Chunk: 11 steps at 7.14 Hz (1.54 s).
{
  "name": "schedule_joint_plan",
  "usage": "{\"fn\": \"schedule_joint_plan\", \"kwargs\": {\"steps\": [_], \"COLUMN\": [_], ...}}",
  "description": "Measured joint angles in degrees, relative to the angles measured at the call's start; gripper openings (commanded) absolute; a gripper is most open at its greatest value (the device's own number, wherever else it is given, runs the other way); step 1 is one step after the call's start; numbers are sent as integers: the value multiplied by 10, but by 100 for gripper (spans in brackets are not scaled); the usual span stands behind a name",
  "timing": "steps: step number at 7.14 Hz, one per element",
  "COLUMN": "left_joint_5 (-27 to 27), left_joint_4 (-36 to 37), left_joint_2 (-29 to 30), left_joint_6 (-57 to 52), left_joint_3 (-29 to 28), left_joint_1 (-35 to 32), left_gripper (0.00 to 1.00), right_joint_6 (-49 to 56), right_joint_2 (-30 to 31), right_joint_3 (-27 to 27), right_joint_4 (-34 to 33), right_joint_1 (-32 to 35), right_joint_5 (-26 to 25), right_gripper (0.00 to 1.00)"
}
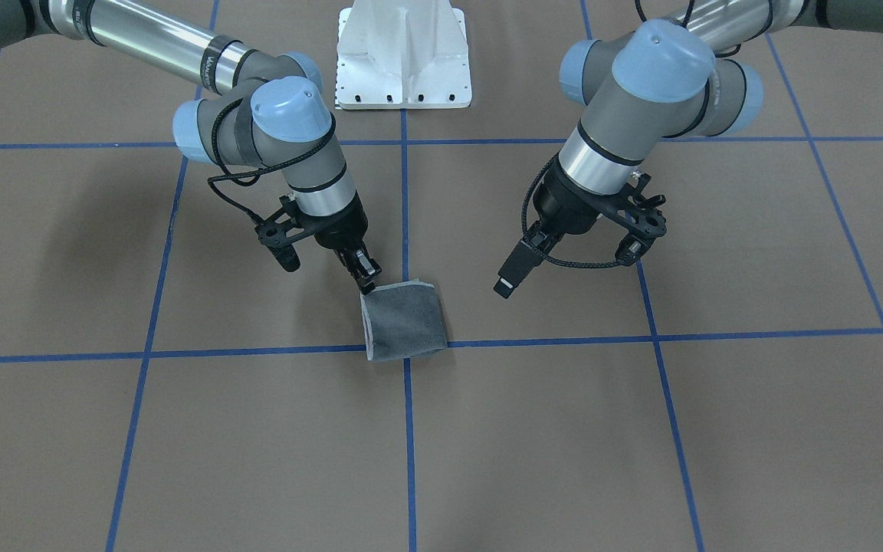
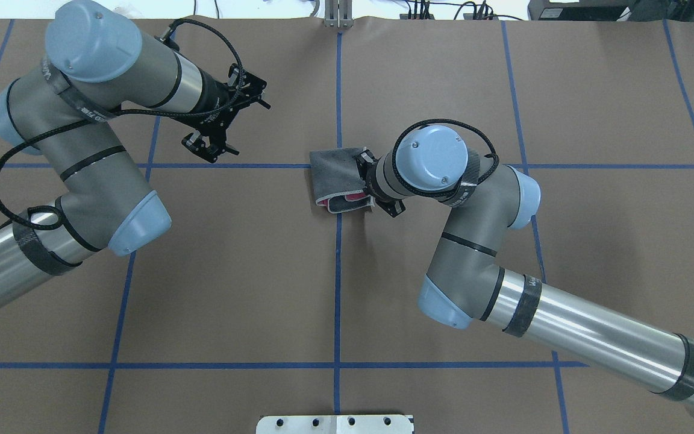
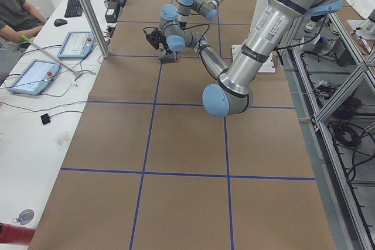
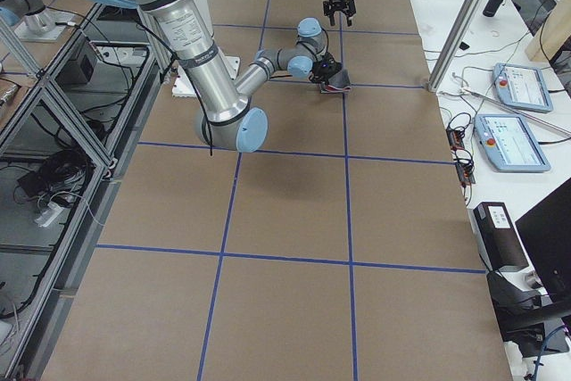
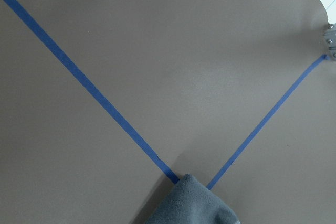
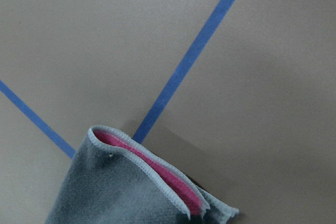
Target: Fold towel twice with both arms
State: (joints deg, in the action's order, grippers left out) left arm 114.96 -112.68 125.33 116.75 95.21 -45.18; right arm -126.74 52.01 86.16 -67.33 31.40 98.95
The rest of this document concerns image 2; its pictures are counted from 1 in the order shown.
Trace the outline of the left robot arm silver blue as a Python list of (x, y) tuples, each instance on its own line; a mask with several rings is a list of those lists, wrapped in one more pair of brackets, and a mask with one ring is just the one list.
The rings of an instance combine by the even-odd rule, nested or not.
[(0, 308), (109, 249), (134, 253), (171, 227), (162, 200), (110, 127), (121, 116), (171, 118), (190, 127), (182, 144), (214, 164), (229, 146), (241, 109), (263, 100), (267, 83), (235, 61), (224, 82), (181, 53), (178, 27), (209, 25), (181, 17), (165, 33), (144, 33), (98, 2), (72, 1), (46, 30), (46, 53), (0, 94), (0, 137), (19, 152), (46, 157), (66, 193), (12, 212), (0, 196)]

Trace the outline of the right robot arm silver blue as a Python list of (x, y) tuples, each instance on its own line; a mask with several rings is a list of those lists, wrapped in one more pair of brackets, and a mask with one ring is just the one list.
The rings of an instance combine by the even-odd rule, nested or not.
[(531, 222), (542, 191), (501, 163), (484, 132), (455, 120), (423, 120), (407, 127), (385, 156), (361, 148), (354, 158), (364, 192), (392, 217), (413, 196), (451, 209), (422, 281), (422, 313), (457, 329), (478, 319), (571, 353), (682, 404), (694, 417), (694, 339), (496, 263), (506, 232)]

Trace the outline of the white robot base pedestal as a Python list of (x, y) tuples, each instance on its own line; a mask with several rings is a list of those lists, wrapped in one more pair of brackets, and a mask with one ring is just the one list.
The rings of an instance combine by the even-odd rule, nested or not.
[(256, 433), (415, 433), (412, 415), (270, 415), (258, 421)]

